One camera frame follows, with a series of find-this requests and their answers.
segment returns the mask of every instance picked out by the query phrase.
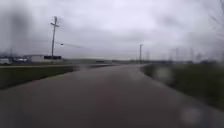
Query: wet road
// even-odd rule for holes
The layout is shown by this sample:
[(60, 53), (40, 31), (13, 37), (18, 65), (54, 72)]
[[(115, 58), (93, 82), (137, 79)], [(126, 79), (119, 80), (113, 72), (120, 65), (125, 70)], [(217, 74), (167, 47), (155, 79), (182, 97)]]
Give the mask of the wet road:
[(0, 91), (1, 128), (218, 128), (223, 119), (139, 66), (79, 71)]

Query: grass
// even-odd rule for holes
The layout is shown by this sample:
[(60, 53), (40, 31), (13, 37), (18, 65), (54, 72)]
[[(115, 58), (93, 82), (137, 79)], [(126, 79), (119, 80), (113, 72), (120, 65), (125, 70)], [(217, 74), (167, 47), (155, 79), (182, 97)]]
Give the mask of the grass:
[(76, 70), (74, 66), (0, 68), (0, 89), (74, 70)]
[[(224, 110), (224, 69), (222, 67), (215, 64), (165, 67), (169, 68), (173, 74), (172, 82), (168, 86)], [(146, 66), (144, 71), (152, 77), (158, 68), (160, 66)]]

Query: pole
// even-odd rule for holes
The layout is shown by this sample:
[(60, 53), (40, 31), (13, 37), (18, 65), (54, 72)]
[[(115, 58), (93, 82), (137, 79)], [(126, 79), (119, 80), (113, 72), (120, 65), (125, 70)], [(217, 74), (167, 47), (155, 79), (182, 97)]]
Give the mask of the pole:
[(143, 44), (140, 44), (140, 53), (139, 53), (139, 63), (141, 64), (142, 63), (142, 46)]
[(55, 16), (54, 17), (54, 23), (51, 23), (51, 25), (53, 25), (53, 39), (52, 39), (52, 46), (51, 46), (51, 62), (53, 63), (54, 60), (54, 40), (55, 40), (55, 31), (56, 31), (56, 27), (59, 27), (57, 25), (58, 22), (58, 18)]

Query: white building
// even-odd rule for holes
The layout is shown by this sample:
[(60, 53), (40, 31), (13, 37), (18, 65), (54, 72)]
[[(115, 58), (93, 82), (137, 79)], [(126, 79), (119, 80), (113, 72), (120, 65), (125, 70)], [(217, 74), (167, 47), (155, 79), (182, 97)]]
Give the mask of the white building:
[[(52, 61), (51, 56), (48, 55), (28, 55), (26, 57), (33, 63), (48, 63)], [(63, 60), (61, 56), (53, 56), (53, 61), (62, 62)]]

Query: gray sky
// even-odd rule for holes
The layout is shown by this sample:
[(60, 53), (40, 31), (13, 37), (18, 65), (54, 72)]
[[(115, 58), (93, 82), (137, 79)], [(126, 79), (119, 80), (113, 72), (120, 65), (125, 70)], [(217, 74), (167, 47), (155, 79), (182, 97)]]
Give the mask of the gray sky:
[[(136, 59), (140, 44), (152, 58), (169, 58), (176, 48), (186, 58), (192, 48), (222, 51), (222, 26), (210, 18), (223, 20), (218, 0), (0, 1), (2, 51), (50, 54), (53, 16), (60, 25), (56, 42), (77, 46), (56, 44), (55, 53), (64, 57)], [(22, 25), (7, 22), (15, 13)]]

